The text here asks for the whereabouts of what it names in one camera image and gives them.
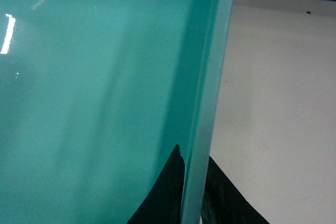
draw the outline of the white surface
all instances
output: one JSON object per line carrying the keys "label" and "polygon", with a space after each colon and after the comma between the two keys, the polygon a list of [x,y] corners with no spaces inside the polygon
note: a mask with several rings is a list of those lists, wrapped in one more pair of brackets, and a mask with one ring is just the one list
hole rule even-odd
{"label": "white surface", "polygon": [[235,0],[223,73],[213,159],[271,224],[336,223],[336,2]]}

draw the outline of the white table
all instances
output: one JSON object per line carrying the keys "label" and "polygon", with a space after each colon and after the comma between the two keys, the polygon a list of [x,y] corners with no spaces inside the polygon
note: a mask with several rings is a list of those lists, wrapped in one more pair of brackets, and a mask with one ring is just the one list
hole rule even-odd
{"label": "white table", "polygon": [[211,156],[244,197],[336,223],[336,2],[235,0],[220,88]]}

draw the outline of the black object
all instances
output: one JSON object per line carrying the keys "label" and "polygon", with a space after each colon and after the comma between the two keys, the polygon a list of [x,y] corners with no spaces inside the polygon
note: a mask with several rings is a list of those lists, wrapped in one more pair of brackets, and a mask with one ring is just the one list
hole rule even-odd
{"label": "black object", "polygon": [[202,206],[203,224],[269,224],[210,157]]}
{"label": "black object", "polygon": [[153,188],[127,224],[180,224],[184,161],[174,147]]}

